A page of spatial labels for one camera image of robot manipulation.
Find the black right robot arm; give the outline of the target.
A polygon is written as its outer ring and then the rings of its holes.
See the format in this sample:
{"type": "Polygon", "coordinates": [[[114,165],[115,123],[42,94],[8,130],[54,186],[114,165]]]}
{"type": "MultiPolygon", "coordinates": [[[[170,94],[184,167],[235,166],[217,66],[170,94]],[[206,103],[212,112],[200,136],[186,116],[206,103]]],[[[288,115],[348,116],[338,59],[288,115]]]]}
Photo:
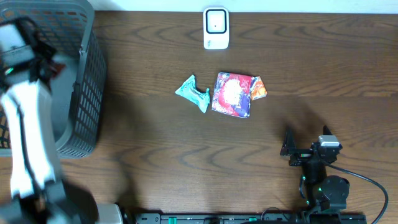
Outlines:
{"type": "Polygon", "coordinates": [[[280,155],[289,157],[290,166],[302,168],[299,191],[317,213],[339,212],[346,208],[349,182],[326,173],[326,167],[337,160],[341,150],[341,143],[327,126],[323,127],[318,140],[305,149],[296,146],[291,129],[285,132],[280,155]]]}

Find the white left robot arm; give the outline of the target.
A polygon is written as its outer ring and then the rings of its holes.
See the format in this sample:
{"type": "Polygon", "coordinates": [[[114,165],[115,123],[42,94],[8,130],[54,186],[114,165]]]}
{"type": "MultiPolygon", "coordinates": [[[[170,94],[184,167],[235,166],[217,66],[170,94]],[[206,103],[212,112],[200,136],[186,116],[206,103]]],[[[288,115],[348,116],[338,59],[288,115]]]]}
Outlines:
{"type": "Polygon", "coordinates": [[[42,42],[29,17],[1,23],[1,105],[12,151],[11,201],[1,206],[8,223],[123,223],[118,205],[98,204],[67,181],[51,121],[50,82],[65,69],[42,42]]]}

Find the teal wrapper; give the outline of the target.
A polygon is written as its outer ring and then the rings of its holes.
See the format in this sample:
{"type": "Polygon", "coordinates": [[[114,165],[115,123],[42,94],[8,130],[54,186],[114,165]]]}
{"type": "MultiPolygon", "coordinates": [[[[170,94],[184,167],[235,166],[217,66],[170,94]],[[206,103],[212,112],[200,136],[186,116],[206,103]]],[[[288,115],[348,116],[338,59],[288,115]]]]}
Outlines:
{"type": "Polygon", "coordinates": [[[207,88],[203,93],[198,91],[194,74],[185,80],[175,93],[196,104],[202,113],[206,113],[210,103],[210,89],[207,88]]]}

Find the orange tissue pack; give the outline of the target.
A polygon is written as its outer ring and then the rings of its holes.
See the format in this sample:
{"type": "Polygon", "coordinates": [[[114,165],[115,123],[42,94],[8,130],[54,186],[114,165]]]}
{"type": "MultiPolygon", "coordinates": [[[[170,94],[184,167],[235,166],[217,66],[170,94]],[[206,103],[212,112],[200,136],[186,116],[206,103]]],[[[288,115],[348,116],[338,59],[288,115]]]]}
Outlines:
{"type": "Polygon", "coordinates": [[[260,76],[254,77],[251,84],[251,99],[257,100],[267,96],[267,90],[260,76]]]}

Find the brown orange candy bar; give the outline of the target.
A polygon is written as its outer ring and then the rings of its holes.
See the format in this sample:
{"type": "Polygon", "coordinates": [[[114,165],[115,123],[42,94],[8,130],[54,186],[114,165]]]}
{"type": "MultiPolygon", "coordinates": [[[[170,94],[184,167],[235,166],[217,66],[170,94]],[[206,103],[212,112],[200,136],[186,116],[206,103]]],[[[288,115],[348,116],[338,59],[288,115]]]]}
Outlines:
{"type": "Polygon", "coordinates": [[[66,65],[64,63],[52,62],[50,64],[50,69],[55,77],[59,75],[65,69],[65,67],[66,65]]]}

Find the red purple snack bag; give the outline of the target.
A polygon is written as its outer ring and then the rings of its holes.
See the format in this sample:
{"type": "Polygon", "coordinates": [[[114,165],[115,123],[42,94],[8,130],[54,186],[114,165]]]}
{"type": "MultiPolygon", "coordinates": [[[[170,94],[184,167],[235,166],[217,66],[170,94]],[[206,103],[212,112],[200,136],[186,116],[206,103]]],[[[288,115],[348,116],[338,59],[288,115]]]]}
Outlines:
{"type": "Polygon", "coordinates": [[[254,77],[220,72],[217,76],[211,109],[239,118],[248,118],[254,77]]]}

